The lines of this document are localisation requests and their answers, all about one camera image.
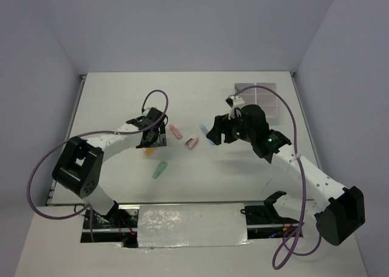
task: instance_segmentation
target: gray wall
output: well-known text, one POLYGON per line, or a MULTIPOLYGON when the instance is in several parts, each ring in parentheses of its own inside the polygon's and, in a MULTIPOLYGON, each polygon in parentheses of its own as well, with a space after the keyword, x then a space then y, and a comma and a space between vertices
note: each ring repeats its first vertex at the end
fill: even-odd
MULTIPOLYGON (((29 172, 64 139, 78 76, 32 0, 0 0, 0 268, 13 276, 32 218, 29 172)), ((33 198, 43 204, 50 161, 37 174, 33 198)))
POLYGON ((389 272, 388 67, 388 0, 334 0, 297 71, 324 170, 365 194, 357 240, 370 277, 389 272))
POLYGON ((332 0, 36 0, 80 73, 296 70, 332 0))

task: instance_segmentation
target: pink eraser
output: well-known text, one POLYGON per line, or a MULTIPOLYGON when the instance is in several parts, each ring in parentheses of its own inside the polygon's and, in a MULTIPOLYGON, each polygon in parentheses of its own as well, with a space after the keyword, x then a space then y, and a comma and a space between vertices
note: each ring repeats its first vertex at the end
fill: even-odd
POLYGON ((178 129, 173 124, 169 125, 169 129, 177 139, 182 138, 182 134, 178 131, 178 129))
POLYGON ((199 138, 197 137, 197 135, 193 134, 185 142, 185 145, 188 147, 188 149, 192 150, 195 147, 195 145, 197 144, 198 140, 199 140, 199 138))

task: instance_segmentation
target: green object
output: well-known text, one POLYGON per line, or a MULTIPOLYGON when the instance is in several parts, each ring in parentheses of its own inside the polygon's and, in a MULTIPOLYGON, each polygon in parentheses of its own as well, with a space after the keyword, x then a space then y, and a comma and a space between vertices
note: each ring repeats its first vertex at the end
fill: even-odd
POLYGON ((158 179, 158 177, 162 174, 162 172, 167 167, 167 165, 168 165, 167 162, 165 162, 164 160, 161 160, 161 162, 159 163, 157 169, 155 170, 155 172, 153 174, 153 179, 158 179))

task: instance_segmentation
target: eraser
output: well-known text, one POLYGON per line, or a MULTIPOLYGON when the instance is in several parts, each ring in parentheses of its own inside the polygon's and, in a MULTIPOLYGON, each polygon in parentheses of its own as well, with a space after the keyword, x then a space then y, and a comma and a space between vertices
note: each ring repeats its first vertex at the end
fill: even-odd
POLYGON ((165 162, 164 160, 161 160, 161 162, 159 163, 158 167, 156 168, 156 170, 153 174, 153 179, 157 179, 162 174, 162 172, 167 167, 167 165, 168 165, 167 162, 165 162))
POLYGON ((192 150, 197 142, 199 141, 199 138, 197 137, 196 134, 192 134, 186 141, 185 141, 185 146, 192 150))
MULTIPOLYGON (((204 133, 204 135, 207 136, 207 134, 208 134, 209 131, 208 131, 208 129, 205 127, 205 125, 204 125, 204 124, 200 124, 199 127, 200 127, 202 133, 204 133)), ((210 143, 211 145, 215 145, 215 144, 213 143, 212 140, 208 139, 208 141, 209 141, 209 143, 210 143)))
POLYGON ((169 129, 177 139, 182 138, 181 132, 179 132, 178 129, 173 124, 169 125, 169 129))
POLYGON ((146 149, 146 150, 143 152, 143 154, 144 154, 145 156, 149 157, 149 156, 152 155, 152 153, 153 153, 155 150, 156 150, 156 148, 148 148, 148 149, 146 149))

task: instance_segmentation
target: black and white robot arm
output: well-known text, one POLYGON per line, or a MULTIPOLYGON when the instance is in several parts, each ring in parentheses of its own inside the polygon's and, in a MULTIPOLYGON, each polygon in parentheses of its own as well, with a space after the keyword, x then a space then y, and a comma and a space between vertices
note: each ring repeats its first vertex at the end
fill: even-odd
POLYGON ((107 221, 116 223, 126 212, 120 210, 117 202, 98 184, 102 164, 128 148, 166 146, 164 119, 145 132, 125 134, 150 126, 161 115, 161 111, 150 108, 145 110, 142 116, 128 120, 113 134, 102 134, 88 139, 72 137, 55 165, 53 179, 75 193, 107 221))
MULTIPOLYGON (((332 245, 341 244, 349 235, 365 223, 362 192, 355 186, 348 189, 336 182, 301 154, 295 154, 291 141, 282 133, 269 129, 266 116, 258 105, 244 106, 240 96, 226 99, 231 107, 228 114, 215 117, 215 123, 207 138, 216 145, 232 143, 238 139, 249 142, 255 154, 272 165, 281 168, 301 184, 301 172, 297 157, 304 167, 307 189, 315 200, 307 207, 305 222, 315 221, 318 232, 332 245)), ((299 219, 301 199, 294 199, 279 191, 265 200, 280 217, 299 219)))

